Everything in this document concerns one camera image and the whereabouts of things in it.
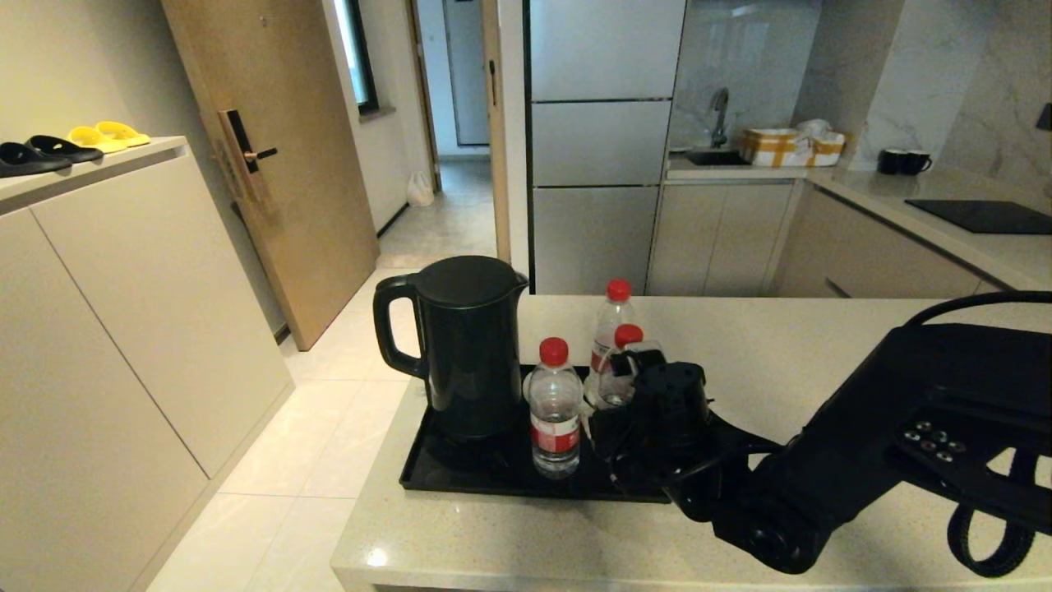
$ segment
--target yellow slipper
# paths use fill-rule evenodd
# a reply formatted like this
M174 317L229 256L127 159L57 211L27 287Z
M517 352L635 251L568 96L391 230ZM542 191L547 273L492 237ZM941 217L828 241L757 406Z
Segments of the yellow slipper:
M106 136L110 140L117 140L127 147L141 146L142 144L149 143L149 136L146 134L140 134L139 131L133 129L130 125L125 125L117 121L100 121L95 125L95 128L102 131L102 135Z
M77 127L74 127L69 130L69 135L66 136L66 139L80 147L94 147L101 149L106 154L120 151L127 147L124 142L110 140L104 136L102 131L99 131L95 127L88 127L87 125L78 125Z

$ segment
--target black kettle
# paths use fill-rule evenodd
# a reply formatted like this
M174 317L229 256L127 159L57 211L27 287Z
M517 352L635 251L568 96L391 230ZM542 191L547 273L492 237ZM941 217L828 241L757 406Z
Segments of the black kettle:
M388 366L427 385L428 404L446 436L476 441L504 431L522 399L519 295L529 281L492 257L467 254L431 263L377 285L372 319ZM412 301L419 359L399 351L390 304Z

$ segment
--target kitchen sink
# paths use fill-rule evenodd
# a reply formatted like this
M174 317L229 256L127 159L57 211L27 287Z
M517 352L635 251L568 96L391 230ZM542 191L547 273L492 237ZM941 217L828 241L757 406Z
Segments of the kitchen sink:
M736 151L729 149L688 151L687 160L699 166L749 166Z

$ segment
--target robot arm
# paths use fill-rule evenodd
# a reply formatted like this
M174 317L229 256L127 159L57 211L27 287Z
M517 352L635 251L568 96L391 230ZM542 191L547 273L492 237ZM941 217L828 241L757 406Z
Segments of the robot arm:
M786 573L814 565L836 528L899 482L960 504L951 551L979 575L1012 571L1034 531L1052 534L1052 490L1034 485L1052 455L1052 336L924 322L959 308L1052 303L1052 292L975 295L892 330L787 445L713 413L692 364L638 365L632 402L593 415L596 453L621 483L649 483L715 535ZM1010 475L987 464L1015 449ZM754 471L751 454L767 453ZM968 551L973 510L1007 520L993 556Z

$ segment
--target induction cooktop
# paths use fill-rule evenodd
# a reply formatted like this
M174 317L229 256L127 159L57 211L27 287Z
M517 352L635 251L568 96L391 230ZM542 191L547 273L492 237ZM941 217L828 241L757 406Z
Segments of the induction cooktop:
M530 370L523 366L523 375ZM588 372L586 367L574 370L582 377ZM606 464L585 437L581 438L581 465L573 475L561 481L542 477L533 468L529 425L529 406L523 401L507 432L477 443L454 443L442 433L428 407L399 483L408 490L669 504L659 488L614 486Z
M906 203L975 233L1052 234L1052 217L1012 201L907 199Z

